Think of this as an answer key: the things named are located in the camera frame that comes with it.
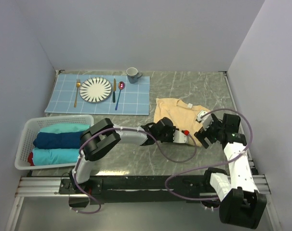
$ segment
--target teal towel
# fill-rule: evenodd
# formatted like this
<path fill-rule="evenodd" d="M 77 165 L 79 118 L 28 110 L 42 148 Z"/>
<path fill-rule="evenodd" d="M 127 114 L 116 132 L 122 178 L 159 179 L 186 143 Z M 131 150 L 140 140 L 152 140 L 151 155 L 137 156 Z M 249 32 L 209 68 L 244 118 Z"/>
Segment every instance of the teal towel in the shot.
<path fill-rule="evenodd" d="M 59 124 L 53 124 L 45 128 L 41 128 L 40 132 L 58 134 L 58 133 L 65 133 L 65 132 L 85 131 L 89 127 L 90 125 L 87 125 L 87 124 L 59 123 Z"/>
<path fill-rule="evenodd" d="M 41 165 L 59 165 L 75 163 L 78 160 L 78 149 L 39 149 L 34 148 L 33 162 L 35 166 Z"/>

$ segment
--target gold fork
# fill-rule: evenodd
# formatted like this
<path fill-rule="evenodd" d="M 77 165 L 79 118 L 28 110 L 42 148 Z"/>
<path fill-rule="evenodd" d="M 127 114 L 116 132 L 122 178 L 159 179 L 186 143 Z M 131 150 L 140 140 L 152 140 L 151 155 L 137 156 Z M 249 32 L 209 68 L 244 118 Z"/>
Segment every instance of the gold fork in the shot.
<path fill-rule="evenodd" d="M 77 94 L 75 96 L 74 107 L 77 107 L 79 87 L 80 87 L 80 79 L 77 79 Z"/>

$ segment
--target marble table surface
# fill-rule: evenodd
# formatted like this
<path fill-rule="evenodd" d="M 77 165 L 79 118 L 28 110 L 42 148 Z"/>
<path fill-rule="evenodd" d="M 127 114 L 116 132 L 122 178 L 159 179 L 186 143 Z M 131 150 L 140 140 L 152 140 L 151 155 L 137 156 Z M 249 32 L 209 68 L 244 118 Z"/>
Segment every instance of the marble table surface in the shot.
<path fill-rule="evenodd" d="M 67 74 L 88 75 L 126 75 L 123 71 L 64 71 Z M 233 103 L 222 72 L 143 72 L 150 76 L 150 114 L 143 115 L 93 115 L 94 122 L 110 118 L 113 123 L 136 127 L 153 122 L 156 98 L 177 98 L 185 103 L 202 105 L 208 109 L 233 108 Z M 223 112 L 216 115 L 222 118 Z M 193 146 L 162 143 L 165 153 L 173 159 L 186 159 L 192 155 Z M 226 160 L 219 143 L 208 149 L 198 148 L 196 156 L 190 161 L 177 164 L 168 161 L 156 145 L 136 146 L 119 144 L 104 158 L 93 165 L 92 175 L 170 175 L 194 167 L 210 165 Z M 61 176 L 73 167 L 34 170 L 32 176 Z M 228 166 L 222 166 L 228 172 Z M 204 169 L 191 172 L 192 175 L 204 174 Z"/>

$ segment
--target blue spoon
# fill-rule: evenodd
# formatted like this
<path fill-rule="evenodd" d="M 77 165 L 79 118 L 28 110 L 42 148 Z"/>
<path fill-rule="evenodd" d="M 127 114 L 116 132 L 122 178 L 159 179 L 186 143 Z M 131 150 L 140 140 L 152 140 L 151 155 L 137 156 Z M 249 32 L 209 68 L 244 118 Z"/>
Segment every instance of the blue spoon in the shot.
<path fill-rule="evenodd" d="M 119 95 L 118 95 L 118 99 L 117 99 L 117 103 L 116 103 L 116 107 L 115 107 L 115 111 L 117 111 L 117 108 L 118 108 L 118 102 L 119 102 L 119 98 L 120 98 L 120 93 L 121 93 L 121 90 L 125 88 L 125 83 L 124 82 L 119 82 L 118 84 L 118 88 L 119 88 Z"/>

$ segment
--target blue placemat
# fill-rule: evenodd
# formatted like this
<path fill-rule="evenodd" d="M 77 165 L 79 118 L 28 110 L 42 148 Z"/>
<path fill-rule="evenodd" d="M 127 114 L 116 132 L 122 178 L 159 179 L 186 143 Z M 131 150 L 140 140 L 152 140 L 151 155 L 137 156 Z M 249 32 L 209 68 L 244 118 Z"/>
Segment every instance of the blue placemat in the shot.
<path fill-rule="evenodd" d="M 118 83 L 120 81 L 126 83 L 125 89 L 120 94 L 117 111 L 115 111 L 116 103 L 112 102 L 112 94 L 103 102 L 89 103 L 84 101 L 80 93 L 78 93 L 77 107 L 74 107 L 77 90 L 76 80 L 79 78 L 82 83 L 88 78 L 93 77 L 106 78 L 112 85 L 114 78 L 116 79 L 116 101 L 119 94 Z M 149 90 L 149 76 L 141 77 L 137 83 L 131 84 L 126 76 L 60 74 L 45 112 L 62 114 L 149 115 Z"/>

